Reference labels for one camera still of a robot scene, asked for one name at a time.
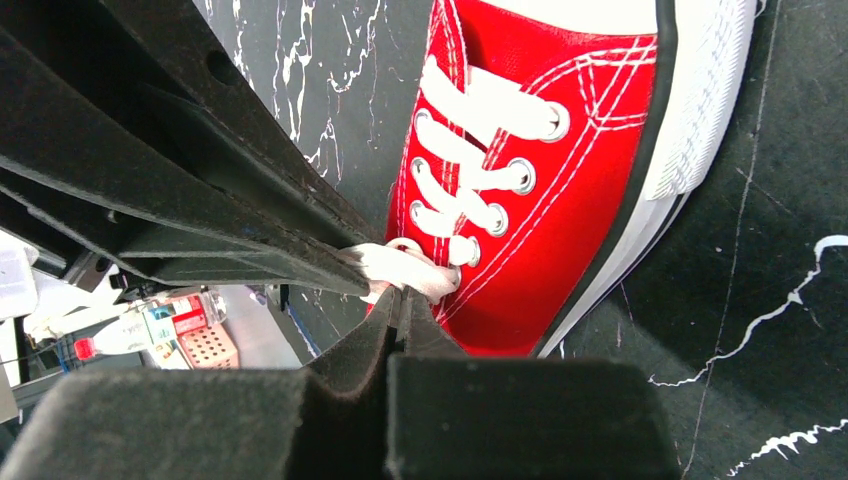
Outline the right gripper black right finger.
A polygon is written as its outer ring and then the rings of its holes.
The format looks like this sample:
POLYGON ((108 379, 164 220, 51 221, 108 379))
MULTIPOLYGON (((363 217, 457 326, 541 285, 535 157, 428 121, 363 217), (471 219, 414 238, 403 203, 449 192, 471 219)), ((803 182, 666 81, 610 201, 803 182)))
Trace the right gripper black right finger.
POLYGON ((470 357, 426 299, 395 295, 387 360, 391 479, 676 479, 661 402, 600 358, 470 357))

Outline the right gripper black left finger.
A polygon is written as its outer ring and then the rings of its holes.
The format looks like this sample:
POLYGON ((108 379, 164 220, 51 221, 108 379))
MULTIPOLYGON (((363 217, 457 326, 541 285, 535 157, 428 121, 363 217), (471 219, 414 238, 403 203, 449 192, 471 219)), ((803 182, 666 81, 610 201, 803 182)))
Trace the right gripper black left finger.
POLYGON ((298 369, 81 370, 42 399, 5 479, 379 479, 403 297, 298 369))

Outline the orange perforated basket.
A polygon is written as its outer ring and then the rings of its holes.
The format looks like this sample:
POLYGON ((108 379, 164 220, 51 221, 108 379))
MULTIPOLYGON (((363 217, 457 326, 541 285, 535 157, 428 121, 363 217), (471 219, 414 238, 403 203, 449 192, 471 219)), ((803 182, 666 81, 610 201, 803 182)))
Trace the orange perforated basket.
POLYGON ((187 332, 178 337, 191 369, 237 369, 239 351, 222 323, 187 332))

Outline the white shoelace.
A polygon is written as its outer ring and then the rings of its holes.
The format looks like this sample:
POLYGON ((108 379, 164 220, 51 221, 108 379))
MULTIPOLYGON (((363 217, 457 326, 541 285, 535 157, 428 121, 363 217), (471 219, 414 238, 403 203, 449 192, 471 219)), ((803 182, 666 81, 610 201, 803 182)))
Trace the white shoelace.
POLYGON ((438 265, 406 237, 384 245, 364 243, 343 249, 342 257, 368 280, 369 292, 363 298, 368 304, 375 304, 390 286, 411 287, 432 304, 456 291, 461 267, 474 267, 481 259, 478 241, 456 234, 456 222, 466 218, 490 236, 502 236, 509 225, 506 210, 486 203, 481 192, 526 195, 535 186, 536 173, 528 160, 513 160, 503 168, 487 170, 484 152, 436 121, 435 114, 472 133, 502 130, 523 140, 555 142, 569 131, 570 113, 563 105, 523 92, 517 83, 479 68, 472 68, 467 78, 468 85, 458 87, 438 66, 435 56, 428 56, 420 91, 430 106, 416 111, 412 122, 424 150, 458 170, 457 190, 450 193, 424 158, 415 157, 410 163, 412 178, 423 196, 411 204, 410 218, 426 235, 447 240, 447 263, 438 265))

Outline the plastic bottle with red cap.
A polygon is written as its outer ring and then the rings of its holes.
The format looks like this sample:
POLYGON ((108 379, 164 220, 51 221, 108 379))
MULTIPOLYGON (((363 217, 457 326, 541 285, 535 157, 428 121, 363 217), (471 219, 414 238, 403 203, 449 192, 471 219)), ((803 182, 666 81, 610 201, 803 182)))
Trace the plastic bottle with red cap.
POLYGON ((177 339, 170 313, 152 310, 129 311, 93 337, 75 340, 73 351, 81 361, 97 356, 137 353, 177 339))

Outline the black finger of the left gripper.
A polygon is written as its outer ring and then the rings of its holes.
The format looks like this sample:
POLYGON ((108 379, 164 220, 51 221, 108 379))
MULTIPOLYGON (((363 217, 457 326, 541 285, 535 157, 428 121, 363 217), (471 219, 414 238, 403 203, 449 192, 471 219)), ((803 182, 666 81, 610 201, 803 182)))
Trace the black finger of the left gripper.
POLYGON ((357 296, 342 251, 376 237, 190 1, 2 3, 1 227, 163 285, 357 296))

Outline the red canvas sneaker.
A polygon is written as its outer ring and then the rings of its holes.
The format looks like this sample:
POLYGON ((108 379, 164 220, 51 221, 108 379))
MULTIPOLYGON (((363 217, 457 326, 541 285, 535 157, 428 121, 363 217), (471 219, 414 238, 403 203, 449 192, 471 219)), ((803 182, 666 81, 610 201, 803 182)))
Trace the red canvas sneaker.
MULTIPOLYGON (((485 169, 526 159, 536 173, 526 195, 481 192, 506 210, 504 235, 466 218, 455 224, 456 234, 478 241, 481 259, 461 267, 456 291, 429 303, 466 352, 550 353, 657 243, 715 159, 756 10, 754 1, 433 3, 423 66, 435 56, 460 88, 479 68, 570 113, 568 133, 555 142, 472 133, 434 116, 484 152, 485 169)), ((410 238, 444 266, 447 240, 410 218, 423 198, 413 158, 457 190, 457 168, 426 152, 413 131, 415 112, 429 106, 419 80, 384 244, 410 238)))

